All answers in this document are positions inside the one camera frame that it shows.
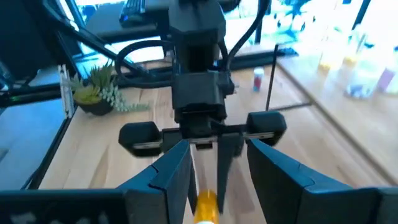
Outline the grey side desk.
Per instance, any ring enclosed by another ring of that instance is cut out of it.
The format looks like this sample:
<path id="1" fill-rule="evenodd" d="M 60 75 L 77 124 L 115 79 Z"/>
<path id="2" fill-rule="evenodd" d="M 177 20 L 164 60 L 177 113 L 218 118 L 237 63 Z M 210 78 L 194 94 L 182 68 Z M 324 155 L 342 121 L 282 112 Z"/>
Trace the grey side desk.
<path id="1" fill-rule="evenodd" d="M 122 0 L 103 4 L 88 19 L 85 28 L 113 43 L 169 34 L 168 10 L 172 0 Z"/>

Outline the wooden shelf black metal frame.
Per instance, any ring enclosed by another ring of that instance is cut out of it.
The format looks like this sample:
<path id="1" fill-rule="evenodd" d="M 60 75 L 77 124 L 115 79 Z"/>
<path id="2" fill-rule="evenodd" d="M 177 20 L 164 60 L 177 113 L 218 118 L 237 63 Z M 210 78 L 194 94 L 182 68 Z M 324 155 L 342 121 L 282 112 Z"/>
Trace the wooden shelf black metal frame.
<path id="1" fill-rule="evenodd" d="M 317 54 L 280 58 L 275 68 L 272 106 L 286 110 L 288 130 L 278 149 L 346 184 L 398 185 L 398 98 L 345 96 L 354 71 L 318 66 Z"/>

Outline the pale yellow pill bottle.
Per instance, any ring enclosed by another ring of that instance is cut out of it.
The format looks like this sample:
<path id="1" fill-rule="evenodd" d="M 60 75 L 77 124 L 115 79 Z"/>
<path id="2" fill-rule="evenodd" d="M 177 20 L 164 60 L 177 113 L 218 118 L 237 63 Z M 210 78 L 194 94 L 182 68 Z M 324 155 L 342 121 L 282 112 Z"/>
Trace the pale yellow pill bottle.
<path id="1" fill-rule="evenodd" d="M 358 24 L 348 36 L 348 42 L 346 45 L 345 56 L 343 63 L 345 65 L 353 66 L 357 60 L 363 43 L 363 31 Z"/>
<path id="2" fill-rule="evenodd" d="M 321 41 L 321 54 L 318 68 L 323 71 L 337 69 L 341 65 L 341 34 L 336 30 L 328 30 Z"/>

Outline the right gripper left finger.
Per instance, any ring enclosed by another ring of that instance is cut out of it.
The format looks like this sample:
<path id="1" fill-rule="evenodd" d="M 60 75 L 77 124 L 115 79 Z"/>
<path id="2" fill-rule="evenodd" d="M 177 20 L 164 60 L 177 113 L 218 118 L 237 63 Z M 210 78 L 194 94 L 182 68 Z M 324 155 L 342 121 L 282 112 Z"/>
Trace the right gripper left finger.
<path id="1" fill-rule="evenodd" d="M 182 140 L 121 184 L 129 224 L 182 224 L 190 185 L 190 146 Z"/>

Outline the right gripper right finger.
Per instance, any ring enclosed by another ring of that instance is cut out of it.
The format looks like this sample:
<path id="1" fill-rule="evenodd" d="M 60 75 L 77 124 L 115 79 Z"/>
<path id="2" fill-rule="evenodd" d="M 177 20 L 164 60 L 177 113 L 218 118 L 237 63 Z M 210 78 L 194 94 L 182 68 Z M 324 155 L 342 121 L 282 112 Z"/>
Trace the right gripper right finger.
<path id="1" fill-rule="evenodd" d="M 376 224 L 375 188 L 354 189 L 259 140 L 248 142 L 252 182 L 267 224 Z"/>

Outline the silver metal bracket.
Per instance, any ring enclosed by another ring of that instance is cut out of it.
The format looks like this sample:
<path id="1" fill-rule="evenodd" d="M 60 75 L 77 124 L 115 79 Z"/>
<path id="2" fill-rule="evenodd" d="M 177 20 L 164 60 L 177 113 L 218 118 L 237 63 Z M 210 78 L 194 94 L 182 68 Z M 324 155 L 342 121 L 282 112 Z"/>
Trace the silver metal bracket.
<path id="1" fill-rule="evenodd" d="M 58 65 L 58 74 L 60 78 L 60 93 L 65 117 L 72 118 L 75 112 L 75 105 L 72 89 L 69 84 L 69 72 L 66 65 Z"/>

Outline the green succulent in dark pot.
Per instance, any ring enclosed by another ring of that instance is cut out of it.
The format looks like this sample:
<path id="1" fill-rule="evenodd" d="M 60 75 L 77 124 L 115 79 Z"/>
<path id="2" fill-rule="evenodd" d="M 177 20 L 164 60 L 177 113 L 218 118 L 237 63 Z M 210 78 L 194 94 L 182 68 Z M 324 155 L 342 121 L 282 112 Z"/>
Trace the green succulent in dark pot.
<path id="1" fill-rule="evenodd" d="M 113 72 L 113 61 L 94 66 L 87 79 L 77 74 L 71 78 L 62 77 L 61 86 L 72 91 L 74 103 L 84 112 L 103 116 L 116 110 L 118 112 L 138 112 L 150 109 L 148 104 L 127 103 L 116 84 L 116 74 Z"/>

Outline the orange pill bottle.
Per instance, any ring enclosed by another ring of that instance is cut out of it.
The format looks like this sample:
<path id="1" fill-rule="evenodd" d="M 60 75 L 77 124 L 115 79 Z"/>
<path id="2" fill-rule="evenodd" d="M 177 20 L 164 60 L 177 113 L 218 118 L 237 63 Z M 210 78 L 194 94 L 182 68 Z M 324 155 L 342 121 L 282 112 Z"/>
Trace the orange pill bottle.
<path id="1" fill-rule="evenodd" d="M 203 190 L 198 194 L 193 221 L 194 224 L 219 224 L 217 195 L 214 191 Z"/>

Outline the black aluminium rig frame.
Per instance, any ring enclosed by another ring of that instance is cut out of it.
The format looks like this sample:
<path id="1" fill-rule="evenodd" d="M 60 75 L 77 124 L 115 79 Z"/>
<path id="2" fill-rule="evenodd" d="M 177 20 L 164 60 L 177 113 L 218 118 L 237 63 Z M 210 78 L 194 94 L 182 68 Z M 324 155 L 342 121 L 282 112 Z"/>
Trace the black aluminium rig frame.
<path id="1" fill-rule="evenodd" d="M 259 45 L 252 45 L 250 48 L 239 51 L 239 55 L 235 56 L 232 60 L 230 69 L 232 71 L 242 70 L 251 67 L 260 67 L 263 65 L 276 65 L 277 57 L 297 56 L 298 53 L 292 48 L 282 49 L 280 45 L 275 45 L 274 50 L 261 50 Z M 28 105 L 32 103 L 40 103 L 43 101 L 57 100 L 62 97 L 61 86 L 56 83 L 39 85 L 39 86 L 28 86 L 17 88 L 14 90 L 1 90 L 0 91 L 0 107 L 12 107 L 19 105 Z M 67 128 L 69 127 L 72 119 L 67 117 L 63 120 L 58 132 L 46 154 L 44 155 L 42 162 L 33 171 L 32 175 L 27 179 L 26 183 L 21 187 L 22 190 L 26 189 L 37 189 L 47 172 L 50 163 L 64 137 Z"/>

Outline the blue bottle with red pills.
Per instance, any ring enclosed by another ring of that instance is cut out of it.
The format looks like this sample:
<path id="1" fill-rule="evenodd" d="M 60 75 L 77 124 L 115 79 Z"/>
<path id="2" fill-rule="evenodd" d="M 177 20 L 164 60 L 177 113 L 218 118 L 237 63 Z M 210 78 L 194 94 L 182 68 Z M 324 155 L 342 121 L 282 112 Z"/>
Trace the blue bottle with red pills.
<path id="1" fill-rule="evenodd" d="M 260 91 L 263 77 L 264 77 L 264 68 L 256 67 L 254 69 L 253 91 L 255 92 Z"/>

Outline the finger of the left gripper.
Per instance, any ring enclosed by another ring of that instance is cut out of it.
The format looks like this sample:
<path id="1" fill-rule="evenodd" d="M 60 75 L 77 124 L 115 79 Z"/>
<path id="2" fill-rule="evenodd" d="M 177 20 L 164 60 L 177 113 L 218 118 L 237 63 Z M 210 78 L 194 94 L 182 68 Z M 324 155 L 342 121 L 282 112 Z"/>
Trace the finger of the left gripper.
<path id="1" fill-rule="evenodd" d="M 190 204 L 190 210 L 192 214 L 195 214 L 197 207 L 197 197 L 198 197 L 198 171 L 195 162 L 195 155 L 197 149 L 195 145 L 190 145 L 190 181 L 188 188 L 188 201 Z"/>
<path id="2" fill-rule="evenodd" d="M 241 155 L 244 137 L 241 133 L 223 134 L 217 140 L 217 205 L 222 214 L 228 182 L 228 172 L 234 157 Z"/>

